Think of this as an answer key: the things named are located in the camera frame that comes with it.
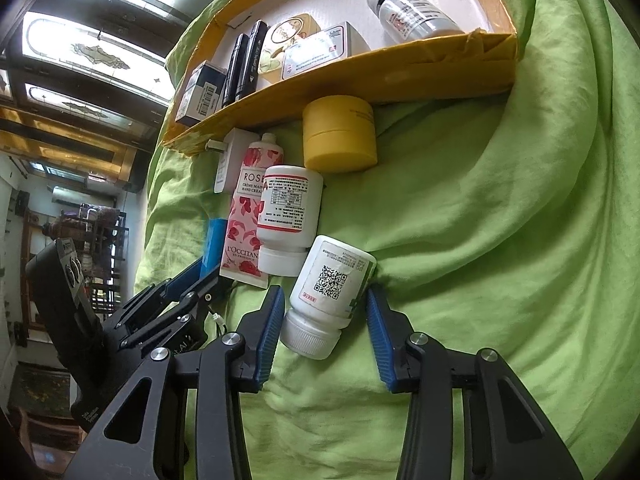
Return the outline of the rose hand cream tube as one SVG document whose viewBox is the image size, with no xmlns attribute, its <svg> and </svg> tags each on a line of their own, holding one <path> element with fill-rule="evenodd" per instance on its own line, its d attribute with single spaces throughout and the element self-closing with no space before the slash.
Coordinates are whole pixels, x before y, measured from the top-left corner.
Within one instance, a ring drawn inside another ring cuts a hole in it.
<svg viewBox="0 0 640 480">
<path fill-rule="evenodd" d="M 283 162 L 277 137 L 266 132 L 246 149 L 232 195 L 219 274 L 258 288 L 268 286 L 268 275 L 258 269 L 257 223 L 266 170 Z"/>
</svg>

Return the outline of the blue battery pack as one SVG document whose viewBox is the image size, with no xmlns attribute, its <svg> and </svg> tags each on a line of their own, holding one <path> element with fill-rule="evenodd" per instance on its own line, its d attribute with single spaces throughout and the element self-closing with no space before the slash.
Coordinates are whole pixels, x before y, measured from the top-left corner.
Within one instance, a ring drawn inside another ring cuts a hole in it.
<svg viewBox="0 0 640 480">
<path fill-rule="evenodd" d="M 201 262 L 200 278 L 218 268 L 224 250 L 228 220 L 224 218 L 210 219 L 208 222 L 205 245 Z"/>
</svg>

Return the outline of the white bottle red label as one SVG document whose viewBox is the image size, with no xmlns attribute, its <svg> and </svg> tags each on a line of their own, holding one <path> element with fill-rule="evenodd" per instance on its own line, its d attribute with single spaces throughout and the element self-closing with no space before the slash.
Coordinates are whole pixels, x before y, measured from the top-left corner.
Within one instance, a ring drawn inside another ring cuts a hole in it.
<svg viewBox="0 0 640 480">
<path fill-rule="evenodd" d="M 304 167 L 277 165 L 265 172 L 258 208 L 258 270 L 295 278 L 317 234 L 323 178 Z"/>
</svg>

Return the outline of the white power adapter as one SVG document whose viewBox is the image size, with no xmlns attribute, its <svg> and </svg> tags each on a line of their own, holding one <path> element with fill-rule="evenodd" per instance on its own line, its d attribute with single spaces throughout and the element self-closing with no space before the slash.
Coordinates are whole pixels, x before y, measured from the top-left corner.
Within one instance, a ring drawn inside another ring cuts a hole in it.
<svg viewBox="0 0 640 480">
<path fill-rule="evenodd" d="M 216 194 L 232 193 L 238 182 L 245 153 L 253 142 L 260 139 L 257 133 L 233 128 L 224 140 L 210 139 L 205 144 L 209 151 L 219 154 L 213 191 Z"/>
</svg>

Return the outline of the white bottle QR label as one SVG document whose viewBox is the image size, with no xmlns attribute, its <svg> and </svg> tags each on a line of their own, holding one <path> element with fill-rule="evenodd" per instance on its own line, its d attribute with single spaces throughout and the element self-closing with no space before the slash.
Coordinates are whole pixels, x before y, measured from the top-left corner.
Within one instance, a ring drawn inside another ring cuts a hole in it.
<svg viewBox="0 0 640 480">
<path fill-rule="evenodd" d="M 325 235 L 314 240 L 290 295 L 280 341 L 312 360 L 324 360 L 349 326 L 376 259 Z"/>
</svg>

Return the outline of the blue white medicine box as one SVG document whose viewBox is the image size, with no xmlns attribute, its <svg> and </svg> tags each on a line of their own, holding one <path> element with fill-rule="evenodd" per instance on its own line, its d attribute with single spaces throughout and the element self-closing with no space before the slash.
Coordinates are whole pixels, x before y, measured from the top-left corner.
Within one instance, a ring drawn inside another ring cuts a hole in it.
<svg viewBox="0 0 640 480">
<path fill-rule="evenodd" d="M 207 61 L 192 70 L 176 113 L 176 123 L 192 127 L 215 110 L 227 71 Z"/>
</svg>

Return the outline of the black pen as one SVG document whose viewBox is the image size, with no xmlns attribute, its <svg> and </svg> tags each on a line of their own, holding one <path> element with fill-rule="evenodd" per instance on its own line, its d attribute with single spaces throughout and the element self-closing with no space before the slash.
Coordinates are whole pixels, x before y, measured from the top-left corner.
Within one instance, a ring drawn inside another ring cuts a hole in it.
<svg viewBox="0 0 640 480">
<path fill-rule="evenodd" d="M 240 71 L 247 45 L 247 34 L 239 34 L 239 36 L 237 36 L 235 39 L 235 43 L 229 60 L 227 78 L 226 82 L 224 83 L 224 91 L 221 95 L 222 107 L 230 105 L 235 100 L 235 92 L 238 88 Z"/>
<path fill-rule="evenodd" d="M 259 58 L 267 32 L 268 25 L 262 20 L 258 20 L 250 31 L 239 82 L 236 86 L 235 99 L 237 101 L 256 91 Z"/>
</svg>

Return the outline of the yellow round jar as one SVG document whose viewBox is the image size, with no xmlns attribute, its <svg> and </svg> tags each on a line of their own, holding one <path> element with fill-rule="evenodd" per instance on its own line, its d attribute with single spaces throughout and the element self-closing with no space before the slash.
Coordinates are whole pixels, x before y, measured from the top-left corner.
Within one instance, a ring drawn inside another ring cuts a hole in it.
<svg viewBox="0 0 640 480">
<path fill-rule="evenodd" d="M 372 106 L 356 96 L 324 96 L 303 110 L 304 166 L 320 174 L 362 171 L 378 163 Z"/>
</svg>

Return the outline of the yellow cartoon timer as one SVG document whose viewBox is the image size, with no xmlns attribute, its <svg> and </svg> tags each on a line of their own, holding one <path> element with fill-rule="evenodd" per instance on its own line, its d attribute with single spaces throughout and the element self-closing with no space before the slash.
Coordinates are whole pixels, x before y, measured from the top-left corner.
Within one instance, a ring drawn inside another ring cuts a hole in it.
<svg viewBox="0 0 640 480">
<path fill-rule="evenodd" d="M 320 26 L 308 13 L 291 16 L 270 26 L 260 52 L 258 76 L 268 84 L 280 81 L 286 50 L 319 30 Z"/>
</svg>

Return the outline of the white red ointment box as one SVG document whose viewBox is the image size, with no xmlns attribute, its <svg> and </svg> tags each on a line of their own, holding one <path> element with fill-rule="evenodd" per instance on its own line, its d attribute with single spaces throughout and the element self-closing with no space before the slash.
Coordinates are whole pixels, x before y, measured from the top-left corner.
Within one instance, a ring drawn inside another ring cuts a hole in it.
<svg viewBox="0 0 640 480">
<path fill-rule="evenodd" d="M 290 79 L 335 61 L 369 52 L 366 40 L 349 22 L 320 30 L 285 51 L 281 78 Z"/>
</svg>

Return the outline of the grey white medicine bottle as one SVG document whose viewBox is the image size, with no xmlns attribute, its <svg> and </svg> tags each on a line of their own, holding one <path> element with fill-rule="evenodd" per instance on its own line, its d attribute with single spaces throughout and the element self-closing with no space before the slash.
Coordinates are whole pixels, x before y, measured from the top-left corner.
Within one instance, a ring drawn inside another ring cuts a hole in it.
<svg viewBox="0 0 640 480">
<path fill-rule="evenodd" d="M 396 44 L 461 35 L 463 30 L 428 0 L 366 0 Z"/>
</svg>

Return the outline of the yellow cardboard tray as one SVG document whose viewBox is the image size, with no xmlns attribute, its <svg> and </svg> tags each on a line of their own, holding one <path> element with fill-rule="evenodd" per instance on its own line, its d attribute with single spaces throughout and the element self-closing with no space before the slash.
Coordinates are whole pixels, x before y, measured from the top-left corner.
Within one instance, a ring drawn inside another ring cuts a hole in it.
<svg viewBox="0 0 640 480">
<path fill-rule="evenodd" d="M 299 118 L 322 96 L 358 96 L 371 104 L 422 99 L 472 98 L 509 89 L 518 62 L 518 33 L 502 0 L 431 0 L 458 23 L 460 34 L 394 44 L 364 0 L 221 0 L 186 64 L 226 58 L 232 26 L 243 18 L 278 22 L 307 12 L 318 22 L 349 21 L 367 52 L 334 61 L 259 89 L 193 127 L 168 110 L 160 144 L 192 156 L 232 128 L 258 129 Z"/>
</svg>

